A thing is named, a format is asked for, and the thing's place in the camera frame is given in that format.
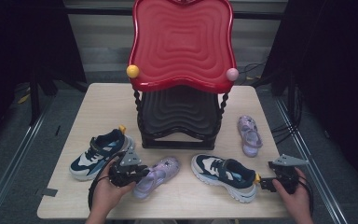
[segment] red plastic tray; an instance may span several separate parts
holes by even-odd
[[[135,37],[129,64],[138,91],[187,85],[213,93],[229,92],[229,68],[236,68],[231,47],[232,7],[227,0],[137,0]]]

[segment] wooden table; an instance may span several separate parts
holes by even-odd
[[[220,133],[214,150],[144,149],[136,122],[135,99],[130,84],[95,83],[89,86],[69,133],[62,154],[49,181],[49,189],[57,189],[55,197],[44,196],[37,214],[41,218],[87,218],[88,194],[91,181],[79,182],[71,177],[69,166],[89,148],[92,136],[105,134],[119,124],[127,127],[126,134],[136,142],[136,152],[143,164],[153,165],[166,156],[175,156],[182,163],[179,174],[155,189],[144,201],[125,195],[108,218],[275,218],[288,217],[277,193],[257,188],[251,203],[239,203],[223,187],[209,186],[199,181],[191,171],[191,158],[200,153],[223,159],[235,159],[256,170],[263,177],[275,174],[268,161],[279,157],[266,117],[255,89],[234,86],[229,94]],[[241,115],[251,116],[257,124],[264,146],[257,157],[248,158],[241,150],[237,121]],[[186,138],[176,134],[173,138]]]

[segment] pink ball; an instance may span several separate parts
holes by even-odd
[[[228,80],[230,80],[230,81],[237,80],[239,75],[240,75],[240,73],[238,72],[238,70],[236,68],[230,68],[226,72],[226,76],[227,76]]]

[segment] purple sandal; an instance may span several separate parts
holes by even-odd
[[[149,174],[132,191],[135,198],[145,199],[156,187],[176,176],[180,163],[175,157],[166,157],[148,169]]]
[[[257,132],[255,120],[249,116],[241,116],[238,120],[238,130],[242,137],[242,150],[248,157],[255,157],[258,149],[263,146],[260,134]]]

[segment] yellow ball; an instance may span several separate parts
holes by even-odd
[[[130,78],[136,78],[139,75],[139,68],[136,65],[129,65],[127,67],[127,76]]]

